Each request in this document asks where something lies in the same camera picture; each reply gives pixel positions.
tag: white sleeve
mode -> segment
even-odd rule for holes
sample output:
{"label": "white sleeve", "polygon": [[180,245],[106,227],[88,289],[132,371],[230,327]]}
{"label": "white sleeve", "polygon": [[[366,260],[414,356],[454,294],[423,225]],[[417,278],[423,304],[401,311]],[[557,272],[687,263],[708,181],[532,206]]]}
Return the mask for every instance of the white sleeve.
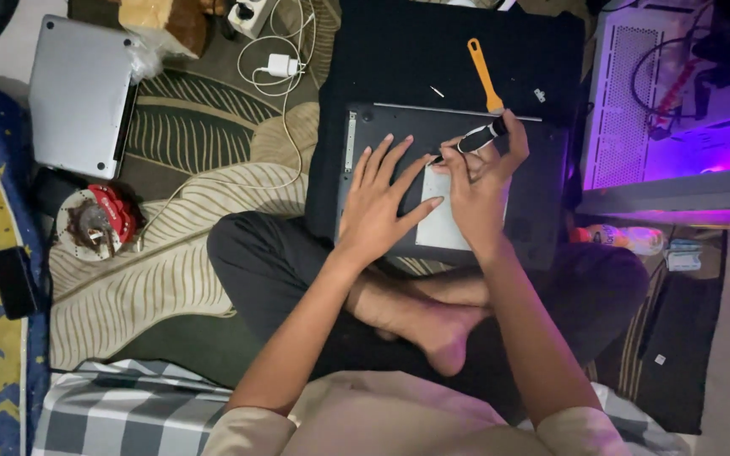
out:
{"label": "white sleeve", "polygon": [[234,408],[213,426],[202,456],[278,456],[296,429],[271,410]]}
{"label": "white sleeve", "polygon": [[574,407],[549,416],[537,428],[539,440],[555,456],[630,456],[603,411]]}

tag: orange pry tool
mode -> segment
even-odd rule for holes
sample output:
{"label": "orange pry tool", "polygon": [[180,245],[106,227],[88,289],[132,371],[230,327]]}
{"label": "orange pry tool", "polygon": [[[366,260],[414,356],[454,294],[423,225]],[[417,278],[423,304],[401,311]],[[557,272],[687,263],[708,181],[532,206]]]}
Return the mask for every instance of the orange pry tool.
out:
{"label": "orange pry tool", "polygon": [[469,48],[472,62],[474,62],[474,67],[478,70],[478,76],[480,76],[480,82],[483,84],[483,90],[486,91],[486,109],[492,114],[501,115],[504,109],[503,100],[497,96],[495,88],[492,86],[489,69],[486,68],[483,51],[480,49],[480,41],[477,38],[472,38],[466,42],[466,47]]}

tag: charging cable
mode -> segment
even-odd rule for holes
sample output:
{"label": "charging cable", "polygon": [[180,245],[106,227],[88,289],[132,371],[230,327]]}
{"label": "charging cable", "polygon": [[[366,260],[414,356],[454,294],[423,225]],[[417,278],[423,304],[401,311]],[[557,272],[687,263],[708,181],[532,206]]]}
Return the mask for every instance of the charging cable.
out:
{"label": "charging cable", "polygon": [[[311,61],[311,57],[314,55],[314,48],[315,43],[317,41],[317,15],[314,9],[314,5],[311,3],[311,0],[308,0],[307,3],[311,7],[311,14],[308,16],[308,19],[305,19],[304,13],[303,13],[303,5],[301,0],[290,0],[294,1],[298,4],[300,7],[300,28],[289,34],[289,35],[278,35],[277,32],[275,32],[275,27],[272,24],[272,17],[275,16],[275,10],[278,8],[278,5],[281,3],[281,0],[277,0],[275,2],[275,6],[272,7],[272,13],[269,15],[269,27],[272,29],[272,33],[274,35],[269,36],[261,36],[259,38],[255,38],[255,40],[250,41],[245,47],[241,49],[241,52],[238,54],[238,61],[236,62],[236,67],[238,68],[238,74],[241,75],[241,77],[253,85],[253,87],[256,88],[258,92],[263,93],[264,95],[268,97],[283,97],[283,109],[281,116],[281,119],[283,120],[283,129],[286,132],[286,137],[289,138],[289,142],[292,144],[292,147],[294,148],[294,152],[298,155],[298,169],[294,173],[294,177],[286,183],[283,183],[281,185],[277,185],[274,187],[259,187],[256,185],[250,185],[247,183],[239,183],[239,182],[230,182],[225,181],[221,179],[215,179],[215,178],[208,178],[206,176],[203,176],[201,174],[207,173],[209,171],[204,171],[203,173],[196,174],[194,176],[191,176],[186,180],[182,185],[179,186],[179,188],[176,189],[176,192],[174,192],[168,200],[165,202],[165,204],[162,205],[162,208],[157,211],[156,214],[154,214],[153,217],[151,217],[151,220],[148,221],[148,223],[143,227],[143,230],[139,233],[137,236],[137,244],[136,249],[138,252],[143,251],[143,246],[145,243],[145,233],[147,232],[148,228],[151,226],[152,223],[154,223],[157,218],[162,214],[165,209],[168,208],[170,205],[170,202],[174,200],[174,198],[181,192],[186,186],[192,184],[193,182],[197,180],[208,180],[211,182],[217,182],[223,185],[235,185],[237,187],[243,187],[243,188],[250,188],[253,190],[278,190],[279,188],[288,187],[295,181],[297,181],[300,178],[300,170],[303,168],[303,157],[300,155],[300,149],[298,148],[297,143],[295,143],[294,138],[292,137],[292,134],[289,132],[289,127],[286,125],[286,102],[289,99],[289,93],[292,92],[295,88],[298,87],[298,84],[300,84],[300,79],[302,79],[302,76],[306,73],[306,67],[308,67],[309,62]],[[314,27],[312,27],[311,31],[311,49],[309,50],[309,56],[306,59],[306,61],[302,61],[300,58],[300,49],[303,47],[303,29],[306,28],[306,26],[309,25],[311,21],[314,21]],[[289,38],[297,35],[298,36],[298,45],[296,46],[292,41],[289,40]],[[263,41],[263,40],[280,40],[285,41],[286,43],[291,46],[292,50],[294,51],[295,58],[289,57],[285,54],[270,54],[269,55],[269,64],[266,68],[256,68],[252,71],[252,74],[250,77],[246,77],[244,73],[241,71],[241,58],[244,56],[244,52],[247,51],[247,49],[256,44],[257,42]],[[269,83],[260,83],[256,81],[256,73],[259,71],[265,71],[269,73],[272,76],[280,77],[280,80],[269,82]],[[279,93],[270,93],[265,92],[262,90],[262,87],[270,87],[274,85],[284,84],[286,83],[286,89],[283,92]]]}

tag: white power adapter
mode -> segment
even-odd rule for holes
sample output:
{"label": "white power adapter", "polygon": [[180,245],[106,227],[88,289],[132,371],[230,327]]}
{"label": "white power adapter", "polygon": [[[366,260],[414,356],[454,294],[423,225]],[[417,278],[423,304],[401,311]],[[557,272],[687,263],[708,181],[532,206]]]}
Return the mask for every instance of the white power adapter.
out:
{"label": "white power adapter", "polygon": [[238,0],[229,10],[229,24],[242,35],[255,40],[272,13],[275,2],[276,0]]}
{"label": "white power adapter", "polygon": [[298,59],[285,54],[269,54],[269,65],[265,68],[272,76],[288,78],[298,74],[300,63]]}

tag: mesh panel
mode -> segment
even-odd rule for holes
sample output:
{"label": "mesh panel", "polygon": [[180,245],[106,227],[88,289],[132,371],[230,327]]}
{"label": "mesh panel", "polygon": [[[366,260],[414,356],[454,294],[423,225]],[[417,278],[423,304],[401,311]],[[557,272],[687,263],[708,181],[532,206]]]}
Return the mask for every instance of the mesh panel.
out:
{"label": "mesh panel", "polygon": [[[605,86],[603,119],[593,187],[640,182],[644,175],[647,137],[646,113],[630,93],[630,78],[638,60],[659,43],[659,32],[649,28],[616,27]],[[656,56],[648,57],[636,76],[636,92],[652,103]]]}

